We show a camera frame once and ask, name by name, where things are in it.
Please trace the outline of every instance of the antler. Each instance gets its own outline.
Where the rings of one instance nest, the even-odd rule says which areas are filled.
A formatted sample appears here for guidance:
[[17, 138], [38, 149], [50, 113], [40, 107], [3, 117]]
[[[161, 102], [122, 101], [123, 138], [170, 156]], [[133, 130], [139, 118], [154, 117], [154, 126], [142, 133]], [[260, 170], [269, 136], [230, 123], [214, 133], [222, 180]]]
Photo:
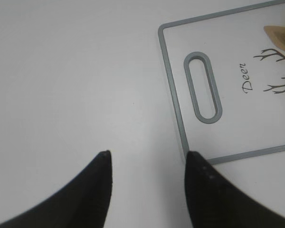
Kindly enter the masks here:
[[262, 61], [264, 58], [267, 58], [267, 57], [269, 57], [269, 56], [280, 56], [280, 57], [282, 57], [282, 58], [278, 59], [276, 62], [279, 62], [279, 61], [285, 59], [285, 55], [283, 55], [281, 52], [279, 52], [279, 51], [277, 51], [277, 50], [275, 50], [275, 49], [273, 49], [273, 48], [265, 49], [265, 50], [263, 50], [263, 51], [261, 52], [261, 54], [263, 54], [263, 53], [265, 53], [265, 52], [267, 52], [267, 51], [274, 51], [274, 53], [268, 54], [268, 55], [263, 55], [263, 56], [262, 56], [262, 55], [260, 55], [260, 56], [253, 56], [253, 58], [255, 58], [255, 57], [261, 57], [260, 61]]
[[[264, 91], [269, 91], [269, 90], [272, 90], [272, 89], [276, 89], [276, 88], [281, 88], [281, 87], [285, 87], [285, 84], [284, 85], [268, 85], [270, 88], [267, 89], [267, 90], [264, 90]], [[281, 94], [281, 93], [284, 93], [285, 92], [285, 89], [283, 91], [273, 91], [275, 94]]]

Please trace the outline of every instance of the white surface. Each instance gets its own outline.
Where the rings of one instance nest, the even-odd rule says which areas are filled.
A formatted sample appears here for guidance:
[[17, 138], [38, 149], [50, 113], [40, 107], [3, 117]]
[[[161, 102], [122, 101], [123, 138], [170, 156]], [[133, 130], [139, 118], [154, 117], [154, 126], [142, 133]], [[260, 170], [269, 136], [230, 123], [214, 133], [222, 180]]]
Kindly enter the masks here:
[[[157, 28], [257, 2], [0, 0], [0, 222], [110, 149], [105, 227], [191, 227]], [[285, 215], [285, 153], [219, 170]]]
[[[201, 151], [207, 159], [285, 145], [285, 93], [263, 92], [269, 88], [267, 85], [285, 84], [285, 79], [281, 79], [285, 77], [285, 60], [276, 62], [278, 56], [262, 61], [253, 57], [264, 49], [276, 48], [264, 32], [266, 25], [285, 27], [285, 4], [168, 28], [164, 32], [189, 147]], [[223, 108], [222, 117], [213, 124], [199, 121], [190, 105], [183, 62], [193, 51], [205, 53], [211, 61]], [[192, 80], [203, 114], [211, 118], [212, 97], [205, 92], [208, 81], [205, 73], [203, 77], [196, 70], [200, 68], [190, 68]], [[242, 69], [248, 72], [245, 75], [249, 75], [253, 88], [247, 93], [242, 90], [247, 81], [242, 77]]]

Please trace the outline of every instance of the white cutting board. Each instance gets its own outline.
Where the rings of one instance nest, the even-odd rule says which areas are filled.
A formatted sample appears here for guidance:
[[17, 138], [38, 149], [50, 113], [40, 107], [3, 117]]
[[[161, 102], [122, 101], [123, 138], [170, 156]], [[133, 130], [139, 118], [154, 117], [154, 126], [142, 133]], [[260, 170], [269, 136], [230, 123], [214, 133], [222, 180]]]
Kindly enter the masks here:
[[[281, 51], [265, 33], [267, 25], [285, 27], [285, 3], [164, 30], [189, 148], [206, 159], [285, 144], [285, 93], [263, 91], [285, 83], [285, 60], [253, 57], [267, 48]], [[190, 98], [183, 62], [195, 51], [210, 58], [221, 100], [222, 117], [213, 124], [197, 119]], [[190, 70], [200, 112], [211, 118], [215, 109], [204, 66], [193, 60]], [[245, 87], [251, 83], [252, 90], [242, 89], [246, 71]]]

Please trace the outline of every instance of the deer antler illustration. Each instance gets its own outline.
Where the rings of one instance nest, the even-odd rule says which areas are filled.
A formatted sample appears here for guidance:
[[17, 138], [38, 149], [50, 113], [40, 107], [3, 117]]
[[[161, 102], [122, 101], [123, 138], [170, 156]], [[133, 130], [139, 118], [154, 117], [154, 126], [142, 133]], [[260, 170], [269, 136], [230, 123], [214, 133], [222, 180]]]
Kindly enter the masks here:
[[[277, 48], [285, 51], [285, 27], [265, 26], [264, 30], [265, 30], [266, 34], [269, 36], [270, 40], [273, 42], [273, 44]], [[264, 54], [265, 52], [268, 53], [269, 51], [272, 51], [273, 53], [266, 54], [266, 55], [254, 56], [254, 57], [261, 57], [260, 60], [262, 61], [263, 59], [270, 57], [270, 56], [279, 56], [280, 58], [278, 60], [276, 60], [276, 62], [285, 60], [285, 55], [283, 55], [281, 52], [279, 52], [278, 50], [276, 50], [274, 48], [262, 50], [261, 54]], [[274, 89], [285, 87], [285, 84], [277, 85], [277, 86], [276, 85], [268, 85], [268, 86], [270, 88], [266, 89], [264, 91], [272, 90], [275, 94], [281, 94], [281, 93], [285, 92], [285, 89], [281, 90], [281, 91], [277, 91], [277, 90], [274, 91]]]

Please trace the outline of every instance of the beige leaf shape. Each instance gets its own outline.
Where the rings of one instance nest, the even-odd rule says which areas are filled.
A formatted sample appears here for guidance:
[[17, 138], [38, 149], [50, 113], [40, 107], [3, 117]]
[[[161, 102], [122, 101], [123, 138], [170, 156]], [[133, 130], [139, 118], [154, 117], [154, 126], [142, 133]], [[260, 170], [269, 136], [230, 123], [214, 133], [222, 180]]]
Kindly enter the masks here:
[[264, 26], [264, 30], [273, 44], [285, 51], [285, 27]]

